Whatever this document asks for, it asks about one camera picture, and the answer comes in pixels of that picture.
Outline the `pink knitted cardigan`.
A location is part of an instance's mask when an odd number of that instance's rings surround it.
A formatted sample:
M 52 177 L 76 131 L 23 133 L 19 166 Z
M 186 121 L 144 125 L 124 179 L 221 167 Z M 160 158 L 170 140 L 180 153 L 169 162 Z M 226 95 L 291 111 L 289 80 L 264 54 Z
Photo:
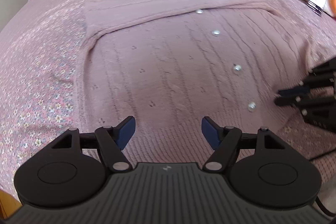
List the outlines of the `pink knitted cardigan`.
M 311 66 L 311 34 L 276 0 L 90 0 L 76 61 L 75 122 L 83 131 L 132 115 L 131 161 L 204 162 L 201 119 L 277 131 L 274 106 Z

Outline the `wooden bedside cabinet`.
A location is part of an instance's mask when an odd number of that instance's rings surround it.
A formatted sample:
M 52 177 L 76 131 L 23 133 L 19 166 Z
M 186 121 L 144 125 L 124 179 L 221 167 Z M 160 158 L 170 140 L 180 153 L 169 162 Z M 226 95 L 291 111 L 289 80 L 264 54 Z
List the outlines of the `wooden bedside cabinet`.
M 7 219 L 12 216 L 22 204 L 17 201 L 13 196 L 0 190 L 0 218 Z

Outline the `pink floral bed sheet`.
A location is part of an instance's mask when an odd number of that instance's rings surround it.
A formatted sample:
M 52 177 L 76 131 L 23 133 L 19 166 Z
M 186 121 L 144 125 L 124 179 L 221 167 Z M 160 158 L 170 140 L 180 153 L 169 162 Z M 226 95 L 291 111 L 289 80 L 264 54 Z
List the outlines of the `pink floral bed sheet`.
M 69 127 L 79 128 L 74 78 L 87 1 L 30 0 L 1 32 L 1 188 L 11 195 L 14 174 L 25 161 Z M 300 0 L 276 2 L 313 38 L 307 71 L 335 55 L 331 17 L 315 15 Z M 312 160 L 328 181 L 335 174 L 335 135 L 305 124 L 289 109 L 286 124 L 270 129 Z

